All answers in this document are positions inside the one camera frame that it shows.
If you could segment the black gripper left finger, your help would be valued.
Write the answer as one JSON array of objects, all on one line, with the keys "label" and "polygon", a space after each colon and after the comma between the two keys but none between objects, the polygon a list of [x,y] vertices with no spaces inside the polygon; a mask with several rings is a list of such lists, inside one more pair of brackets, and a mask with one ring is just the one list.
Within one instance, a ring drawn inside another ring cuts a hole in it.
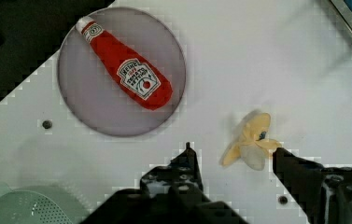
[{"label": "black gripper left finger", "polygon": [[190,144],[171,162],[144,174],[137,189],[122,189],[80,224],[248,224],[224,202],[204,195]]}]

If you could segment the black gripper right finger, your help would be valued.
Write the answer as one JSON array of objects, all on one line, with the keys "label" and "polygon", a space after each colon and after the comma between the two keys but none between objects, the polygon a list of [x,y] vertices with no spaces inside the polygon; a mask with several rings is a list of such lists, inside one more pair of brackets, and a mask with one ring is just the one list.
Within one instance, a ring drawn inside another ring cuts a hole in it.
[{"label": "black gripper right finger", "polygon": [[310,224],[352,224],[351,167],[324,167],[280,147],[273,172]]}]

